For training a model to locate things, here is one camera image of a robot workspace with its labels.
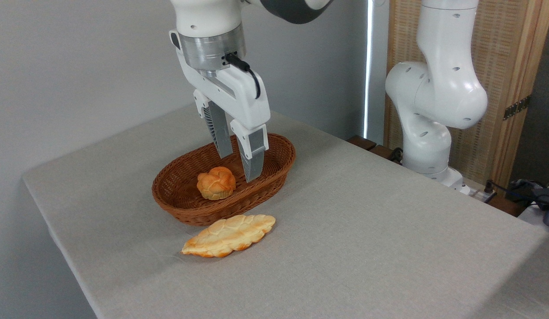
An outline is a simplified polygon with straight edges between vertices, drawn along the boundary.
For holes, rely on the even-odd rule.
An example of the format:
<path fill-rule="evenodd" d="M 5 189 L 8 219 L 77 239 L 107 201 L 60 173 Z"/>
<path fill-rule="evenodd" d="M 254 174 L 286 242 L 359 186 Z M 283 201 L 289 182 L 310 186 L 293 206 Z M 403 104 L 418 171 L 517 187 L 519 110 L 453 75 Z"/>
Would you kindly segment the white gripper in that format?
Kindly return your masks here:
<path fill-rule="evenodd" d="M 261 94 L 256 99 L 256 83 L 250 73 L 229 66 L 206 77 L 187 64 L 176 30 L 169 32 L 177 46 L 176 53 L 187 80 L 196 88 L 194 99 L 198 113 L 205 120 L 220 158 L 233 153 L 226 113 L 235 120 L 230 127 L 238 141 L 246 182 L 262 174 L 265 151 L 269 149 L 265 123 L 270 119 L 268 96 L 260 75 L 256 75 Z"/>

